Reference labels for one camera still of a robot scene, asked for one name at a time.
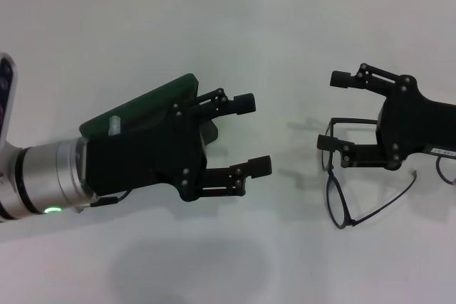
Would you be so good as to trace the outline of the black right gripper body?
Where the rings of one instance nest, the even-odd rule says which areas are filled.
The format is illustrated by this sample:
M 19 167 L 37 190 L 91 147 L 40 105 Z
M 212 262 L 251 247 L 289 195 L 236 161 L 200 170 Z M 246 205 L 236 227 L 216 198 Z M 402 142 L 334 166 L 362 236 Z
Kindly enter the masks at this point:
M 412 154 L 455 158 L 455 106 L 426 98 L 411 75 L 375 78 L 375 91 L 385 96 L 378 115 L 376 167 L 395 171 Z

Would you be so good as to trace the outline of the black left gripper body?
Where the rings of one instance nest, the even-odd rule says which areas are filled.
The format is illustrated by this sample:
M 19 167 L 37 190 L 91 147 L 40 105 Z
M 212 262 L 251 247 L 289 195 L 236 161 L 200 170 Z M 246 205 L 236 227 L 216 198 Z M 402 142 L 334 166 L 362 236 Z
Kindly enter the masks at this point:
M 184 201 L 206 196 L 200 124 L 208 112 L 207 105 L 170 109 L 152 128 L 90 139 L 85 185 L 98 196 L 155 184 L 173 186 Z

